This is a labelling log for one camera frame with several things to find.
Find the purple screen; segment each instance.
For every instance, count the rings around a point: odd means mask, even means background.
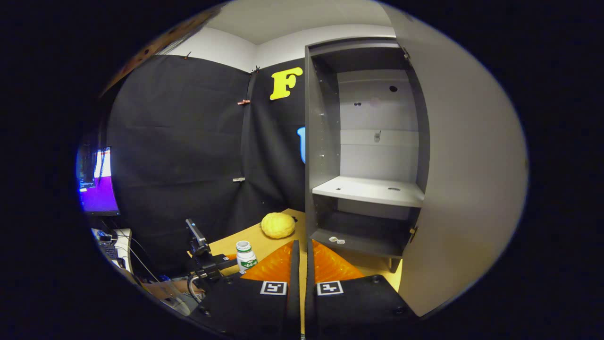
[[[111,183],[111,158],[108,149],[97,153],[94,182],[85,183],[83,180],[80,181],[80,201],[85,212],[118,210],[113,184]]]

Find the yellow letter f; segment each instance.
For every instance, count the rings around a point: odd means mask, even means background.
[[[271,77],[273,77],[275,80],[271,94],[271,100],[285,98],[289,96],[290,92],[288,91],[286,86],[289,88],[293,88],[294,86],[296,86],[296,76],[301,75],[302,69],[300,67],[273,73]]]

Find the keyboard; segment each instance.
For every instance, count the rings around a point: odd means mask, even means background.
[[[105,244],[105,243],[98,243],[99,246],[101,246],[101,249],[103,249],[103,251],[105,251],[105,253],[107,254],[107,256],[109,256],[109,258],[113,259],[113,260],[118,260],[119,257],[117,256],[117,248],[113,245],[110,244]]]

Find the black curtain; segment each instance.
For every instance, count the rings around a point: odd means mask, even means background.
[[[186,218],[212,242],[269,212],[304,210],[296,133],[304,126],[303,76],[289,97],[269,99],[271,74],[302,64],[248,74],[203,59],[155,56],[126,79],[107,131],[116,219],[132,229],[148,257],[137,255],[156,276],[185,273]],[[251,104],[237,105],[246,98]],[[246,179],[233,182],[237,177]]]

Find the bottle label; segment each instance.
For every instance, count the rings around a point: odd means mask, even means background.
[[[258,264],[258,260],[255,259],[255,258],[253,260],[250,260],[250,261],[247,261],[247,262],[241,261],[241,265],[243,267],[247,268],[247,269],[250,269],[250,268],[254,267],[256,264]]]

